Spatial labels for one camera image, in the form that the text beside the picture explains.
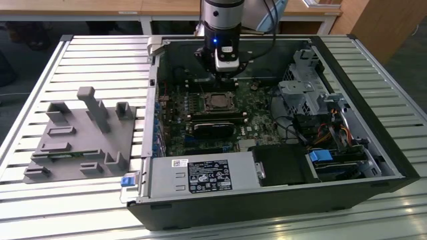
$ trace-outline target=colored wires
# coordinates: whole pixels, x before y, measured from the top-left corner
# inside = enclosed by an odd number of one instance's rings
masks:
[[[348,128],[344,127],[343,125],[340,125],[339,127],[346,132],[348,146],[352,146],[352,134],[351,134]]]

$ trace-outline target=power supply label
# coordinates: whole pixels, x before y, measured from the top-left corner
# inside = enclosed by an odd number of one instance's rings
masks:
[[[192,194],[234,189],[228,160],[188,162],[187,168]]]

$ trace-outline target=gray plastic base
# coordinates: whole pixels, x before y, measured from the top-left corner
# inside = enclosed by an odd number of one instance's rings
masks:
[[[107,122],[111,127],[111,132],[108,133],[102,133],[96,123],[91,121],[86,109],[75,109],[71,110],[71,113],[64,114],[68,123],[75,128],[75,134],[50,135],[48,133],[52,132],[52,129],[58,129],[58,126],[50,121],[35,154],[44,154],[43,147],[46,146],[58,147],[58,153],[63,154],[51,157],[51,160],[46,157],[38,159],[36,155],[34,155],[26,171],[24,183],[115,177],[123,176],[128,172],[135,120],[119,121],[115,108],[108,107],[106,109],[110,116]],[[135,116],[136,108],[131,107],[131,110]],[[71,149],[66,150],[66,146],[62,146],[64,143],[70,144]],[[92,154],[90,152],[84,154],[75,153],[99,150],[102,151]],[[122,158],[116,162],[119,152],[122,153]],[[36,170],[40,167],[46,167],[50,173],[42,172],[40,176],[30,178],[28,175],[39,173]]]
[[[91,112],[51,103],[51,121],[24,172],[27,184],[118,177],[128,172],[136,107],[119,102],[106,108],[91,98],[94,88],[80,89],[79,93],[91,91],[84,99]]]

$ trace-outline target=metal bracket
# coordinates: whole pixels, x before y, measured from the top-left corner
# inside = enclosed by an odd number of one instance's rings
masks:
[[[163,37],[162,36],[151,36],[147,41],[147,52],[148,56],[155,56],[163,51]]]

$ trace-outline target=floor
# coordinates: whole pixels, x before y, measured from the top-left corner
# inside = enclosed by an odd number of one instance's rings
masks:
[[[0,143],[8,134],[15,119],[26,103],[39,76],[50,61],[50,57],[63,34],[88,35],[84,22],[52,22],[48,31],[52,45],[46,51],[32,51],[24,44],[9,41],[5,31],[0,31],[0,51],[5,55],[15,71],[18,80],[8,86],[0,87]],[[416,33],[406,40],[386,69],[427,112],[427,18],[419,24]]]

